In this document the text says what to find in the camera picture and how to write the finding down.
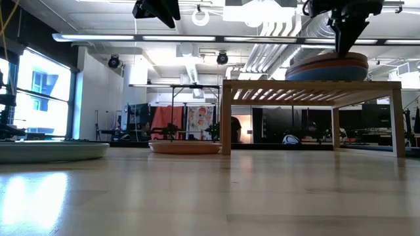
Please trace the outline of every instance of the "ceiling duct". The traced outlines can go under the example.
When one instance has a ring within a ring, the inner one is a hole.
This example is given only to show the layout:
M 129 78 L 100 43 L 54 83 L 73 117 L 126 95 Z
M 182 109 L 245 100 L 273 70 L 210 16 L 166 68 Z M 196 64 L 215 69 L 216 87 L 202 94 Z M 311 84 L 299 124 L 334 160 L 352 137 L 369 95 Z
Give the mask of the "ceiling duct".
M 401 66 L 397 67 L 397 75 L 403 75 L 405 73 L 417 72 L 419 71 L 418 68 L 419 61 L 412 61 L 402 64 Z
M 299 37 L 322 37 L 322 38 L 335 38 L 334 31 L 327 26 L 327 22 L 329 20 L 329 13 L 326 12 L 318 17 L 315 17 L 310 21 L 309 24 L 306 25 L 304 29 L 298 34 Z M 311 56 L 319 55 L 325 51 L 325 49 L 311 49 L 311 48 L 302 48 L 299 45 L 289 45 L 286 47 L 282 54 L 282 64 L 288 63 L 290 60 L 290 55 L 294 62 L 298 62 L 304 60 L 305 58 L 309 58 Z
M 194 60 L 198 58 L 198 52 L 198 46 L 192 43 L 181 43 L 177 45 L 177 57 L 185 59 L 184 65 L 191 84 L 199 83 L 196 60 Z M 193 98 L 204 98 L 204 92 L 201 89 L 193 89 L 192 96 Z

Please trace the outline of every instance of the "metal pipe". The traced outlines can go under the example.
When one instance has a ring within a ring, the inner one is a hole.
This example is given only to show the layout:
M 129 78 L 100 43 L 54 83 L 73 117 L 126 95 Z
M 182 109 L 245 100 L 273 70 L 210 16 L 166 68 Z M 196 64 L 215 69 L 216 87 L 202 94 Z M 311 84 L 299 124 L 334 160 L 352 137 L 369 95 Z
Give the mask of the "metal pipe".
M 276 23 L 275 22 L 269 22 L 268 23 L 268 30 L 266 33 L 266 36 L 271 36 L 273 31 L 276 29 Z M 251 71 L 257 72 L 257 66 L 259 65 L 259 62 L 262 61 L 264 59 L 264 55 L 267 52 L 267 49 L 270 47 L 270 45 L 261 45 L 261 51 L 260 54 L 258 55 L 257 59 L 252 63 L 251 65 Z
M 283 30 L 283 22 L 277 22 L 277 27 L 274 30 L 272 35 L 273 36 L 279 36 L 279 34 L 282 32 L 282 30 Z M 268 53 L 264 58 L 261 58 L 262 60 L 258 63 L 258 65 L 259 65 L 258 68 L 257 68 L 258 72 L 263 72 L 264 65 L 269 61 L 269 59 L 275 53 L 276 48 L 277 48 L 276 45 L 267 45 L 266 46 L 266 50 L 265 50 L 264 54 L 266 52 L 268 52 Z
M 288 36 L 292 31 L 293 31 L 293 21 L 292 19 L 290 19 L 290 21 L 286 22 L 286 27 L 282 32 L 282 36 Z M 277 60 L 277 58 L 283 52 L 284 48 L 285 48 L 284 45 L 274 45 L 273 47 L 274 53 L 272 54 L 272 57 L 268 59 L 268 62 L 266 62 L 265 66 L 262 68 L 262 71 L 266 71 Z
M 262 23 L 262 30 L 260 32 L 260 36 L 264 36 L 265 33 L 267 32 L 268 29 L 268 22 L 263 22 Z M 254 47 L 252 48 L 251 54 L 249 55 L 248 61 L 245 63 L 245 66 L 243 67 L 244 71 L 250 71 L 250 64 L 254 61 L 255 58 L 255 53 L 258 50 L 258 48 L 260 47 L 259 44 L 255 44 Z

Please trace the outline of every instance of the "orange curtain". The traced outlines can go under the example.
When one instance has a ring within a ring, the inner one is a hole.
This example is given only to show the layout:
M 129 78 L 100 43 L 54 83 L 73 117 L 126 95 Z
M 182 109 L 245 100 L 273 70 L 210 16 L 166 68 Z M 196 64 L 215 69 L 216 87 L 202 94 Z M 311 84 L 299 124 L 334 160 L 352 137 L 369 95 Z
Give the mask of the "orange curtain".
M 173 107 L 173 124 L 178 126 L 178 128 L 182 128 L 182 112 L 183 107 Z M 171 112 L 172 106 L 167 107 L 157 107 L 155 115 L 153 117 L 152 129 L 167 127 L 168 124 L 171 123 Z M 155 138 L 163 138 L 163 135 L 160 134 L 152 134 L 152 140 Z

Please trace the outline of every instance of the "blue cushion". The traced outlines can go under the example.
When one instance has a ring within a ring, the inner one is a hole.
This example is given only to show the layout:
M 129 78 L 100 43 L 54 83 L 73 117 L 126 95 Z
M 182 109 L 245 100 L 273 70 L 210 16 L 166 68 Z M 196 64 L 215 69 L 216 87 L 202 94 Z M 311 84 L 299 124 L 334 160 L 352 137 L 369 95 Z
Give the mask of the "blue cushion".
M 330 68 L 315 68 L 287 76 L 287 81 L 363 81 L 368 69 L 360 66 L 337 66 Z

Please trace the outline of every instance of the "poster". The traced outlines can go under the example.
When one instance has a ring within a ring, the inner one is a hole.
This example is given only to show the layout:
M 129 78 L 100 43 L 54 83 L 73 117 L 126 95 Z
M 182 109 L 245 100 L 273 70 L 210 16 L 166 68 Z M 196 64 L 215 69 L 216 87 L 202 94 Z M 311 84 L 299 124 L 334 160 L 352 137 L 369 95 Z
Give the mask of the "poster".
M 213 124 L 213 111 L 213 106 L 188 107 L 187 137 L 194 136 L 198 140 L 211 140 L 211 135 L 204 130 Z

